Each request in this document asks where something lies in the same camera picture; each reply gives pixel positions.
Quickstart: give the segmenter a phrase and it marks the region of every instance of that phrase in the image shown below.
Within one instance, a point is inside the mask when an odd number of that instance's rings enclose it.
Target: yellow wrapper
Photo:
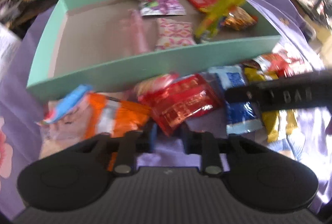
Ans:
[[[268,81],[268,80],[276,80],[278,76],[275,72],[262,72],[257,71],[255,68],[246,67],[244,69],[244,73],[251,82],[259,82],[259,81]],[[293,130],[298,128],[298,122],[296,120],[296,111],[295,110],[287,110],[286,115],[286,126],[284,123],[284,116],[281,116],[279,111],[270,111],[262,113],[262,121],[265,125],[269,143],[275,142],[280,139],[285,138],[286,135],[292,134]]]
[[[206,15],[195,31],[197,39],[212,38],[219,31],[220,19],[226,17],[230,10],[237,5],[242,5],[246,0],[218,0],[211,11]]]

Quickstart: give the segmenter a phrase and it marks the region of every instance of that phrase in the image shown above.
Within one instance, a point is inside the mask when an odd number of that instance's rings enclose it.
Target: red foil wrapper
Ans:
[[[289,65],[302,62],[301,58],[292,58],[287,56],[284,50],[278,53],[262,54],[254,59],[243,62],[242,64],[247,67],[252,67],[263,72],[268,71],[282,71],[287,69]]]
[[[312,67],[308,62],[303,60],[297,61],[295,63],[289,64],[284,69],[277,71],[278,77],[291,77],[294,75],[299,75],[303,73],[308,73],[312,71]]]
[[[188,0],[196,9],[198,9],[202,13],[208,13],[210,8],[218,1],[218,0]]]
[[[213,89],[199,74],[147,94],[141,102],[152,108],[152,118],[167,136],[189,116],[202,116],[221,106]]]

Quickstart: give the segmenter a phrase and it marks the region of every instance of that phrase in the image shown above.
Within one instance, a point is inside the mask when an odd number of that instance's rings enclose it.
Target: blue wrapper with white stripe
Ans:
[[[52,124],[63,118],[79,105],[84,97],[92,90],[91,85],[81,84],[59,101],[56,107],[44,118],[40,125]]]
[[[216,75],[220,89],[245,86],[240,66],[220,66],[210,67],[209,73]],[[227,109],[227,134],[243,134],[262,128],[259,120],[249,102],[228,103],[225,101]]]

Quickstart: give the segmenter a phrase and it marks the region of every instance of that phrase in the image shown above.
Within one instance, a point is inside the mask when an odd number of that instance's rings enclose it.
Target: teal box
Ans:
[[[197,27],[204,16],[186,0],[180,3],[187,15],[165,18],[191,21]],[[245,3],[242,7],[258,17],[252,28],[240,32],[225,28],[214,42],[163,51],[153,51],[157,17],[144,17],[152,52],[133,56],[128,9],[137,7],[136,0],[59,0],[39,41],[28,90],[41,102],[62,98],[80,84],[91,84],[97,92],[123,91],[156,75],[188,75],[269,53],[281,37]]]

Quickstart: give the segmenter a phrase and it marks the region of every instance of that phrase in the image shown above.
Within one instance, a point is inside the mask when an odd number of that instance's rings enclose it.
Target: ribbed black surface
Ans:
[[[195,168],[143,167],[117,179],[95,203],[71,212],[28,208],[17,224],[318,224],[308,210],[255,211],[235,200],[222,181]]]

